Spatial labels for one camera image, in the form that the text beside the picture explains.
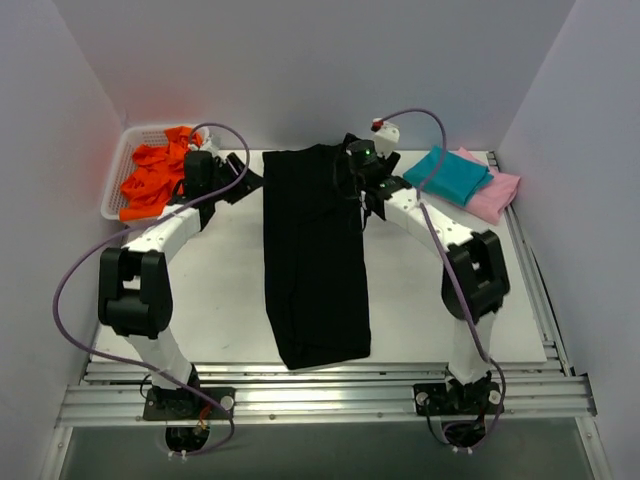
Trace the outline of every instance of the teal folded cloth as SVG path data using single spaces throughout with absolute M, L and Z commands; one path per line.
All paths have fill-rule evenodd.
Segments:
M 440 161 L 440 147 L 433 149 L 403 175 L 415 188 L 420 186 Z M 461 207 L 465 207 L 471 197 L 493 179 L 489 168 L 470 162 L 458 155 L 447 152 L 440 170 L 425 185 L 423 190 L 433 193 Z

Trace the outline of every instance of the orange cloth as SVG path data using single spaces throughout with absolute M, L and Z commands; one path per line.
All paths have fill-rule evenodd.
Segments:
M 190 132 L 189 127 L 169 128 L 164 131 L 168 145 L 136 148 L 132 159 L 138 168 L 120 185 L 122 195 L 129 200 L 129 207 L 120 209 L 120 221 L 157 217 L 162 213 L 176 183 L 184 178 Z M 196 144 L 200 145 L 200 141 L 196 134 Z

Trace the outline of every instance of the laundry basket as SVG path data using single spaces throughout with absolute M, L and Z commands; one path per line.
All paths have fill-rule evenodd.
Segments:
M 122 134 L 111 162 L 111 170 L 107 177 L 102 205 L 100 206 L 100 213 L 104 218 L 107 220 L 119 220 L 120 209 L 129 205 L 127 199 L 120 192 L 120 185 L 136 169 L 136 165 L 131 158 L 136 148 L 143 144 L 150 147 L 167 145 L 169 141 L 164 131 L 173 127 L 175 125 L 146 125 L 129 128 Z M 198 133 L 202 138 L 209 136 L 209 130 L 206 127 L 198 130 Z

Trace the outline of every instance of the black fabric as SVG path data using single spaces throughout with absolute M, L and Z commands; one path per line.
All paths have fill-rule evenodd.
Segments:
M 263 154 L 266 307 L 289 369 L 370 352 L 360 205 L 333 186 L 335 166 L 348 188 L 340 149 Z

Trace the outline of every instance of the white table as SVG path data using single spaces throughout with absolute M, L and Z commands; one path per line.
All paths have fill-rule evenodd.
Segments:
M 395 173 L 426 152 L 403 151 Z M 486 161 L 485 152 L 478 153 Z M 262 151 L 252 152 L 262 174 Z M 545 352 L 506 221 L 497 227 L 430 198 L 458 223 L 499 235 L 511 292 L 496 320 L 491 354 L 499 362 L 545 362 Z M 446 363 L 453 319 L 440 299 L 442 266 L 424 246 L 395 225 L 372 217 L 365 232 L 371 356 L 359 363 Z M 220 203 L 207 228 L 169 266 L 174 299 L 171 329 L 184 355 L 196 363 L 281 363 L 265 312 L 262 190 L 236 205 Z M 96 348 L 138 358 L 110 328 Z

